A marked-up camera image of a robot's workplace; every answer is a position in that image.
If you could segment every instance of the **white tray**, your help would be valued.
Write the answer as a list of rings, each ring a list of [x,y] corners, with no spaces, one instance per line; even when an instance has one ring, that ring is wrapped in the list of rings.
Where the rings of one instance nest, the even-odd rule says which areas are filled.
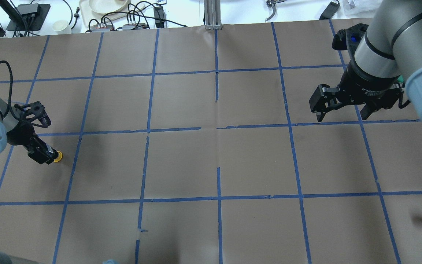
[[[119,11],[123,11],[123,12],[128,12],[128,4]],[[144,4],[139,5],[140,9],[144,8]],[[94,11],[92,11],[92,9],[89,6],[89,0],[80,0],[79,1],[79,10],[81,12],[81,17],[82,17],[82,21],[84,22],[84,26],[86,26],[87,28],[89,28],[89,21],[93,18],[95,18],[96,20],[99,20],[102,18],[103,15],[98,14]],[[126,14],[123,13],[118,13],[118,14],[111,14],[108,15],[108,18],[110,18],[111,20],[116,20],[122,17],[126,17]]]

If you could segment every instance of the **yellow object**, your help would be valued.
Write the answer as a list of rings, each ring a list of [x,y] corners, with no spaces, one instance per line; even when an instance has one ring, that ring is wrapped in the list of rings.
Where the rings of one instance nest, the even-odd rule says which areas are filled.
[[[63,159],[63,153],[60,151],[57,151],[57,152],[58,152],[58,157],[53,162],[59,162],[60,160]]]

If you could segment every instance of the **metal bracket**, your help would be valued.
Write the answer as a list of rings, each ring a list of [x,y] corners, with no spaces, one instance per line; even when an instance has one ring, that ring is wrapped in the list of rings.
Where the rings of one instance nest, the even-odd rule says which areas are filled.
[[[221,29],[221,0],[204,0],[204,27]]]

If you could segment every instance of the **black stand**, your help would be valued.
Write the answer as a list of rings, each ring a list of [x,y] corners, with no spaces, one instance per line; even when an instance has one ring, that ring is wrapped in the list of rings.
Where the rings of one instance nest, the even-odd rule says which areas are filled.
[[[32,25],[29,27],[29,31],[38,31],[42,29],[43,22],[45,22],[45,18],[47,18],[48,11],[50,10],[50,4],[40,4],[40,14],[38,14]],[[28,15],[22,15],[25,20],[28,20]],[[7,25],[7,31],[16,31],[16,24],[11,20],[9,25]],[[17,27],[17,31],[23,31],[25,28]]]

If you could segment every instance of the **clear plastic bag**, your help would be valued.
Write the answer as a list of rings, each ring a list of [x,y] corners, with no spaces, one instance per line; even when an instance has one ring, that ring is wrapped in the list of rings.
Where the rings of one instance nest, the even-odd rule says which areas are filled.
[[[382,0],[343,0],[346,15],[377,10]]]

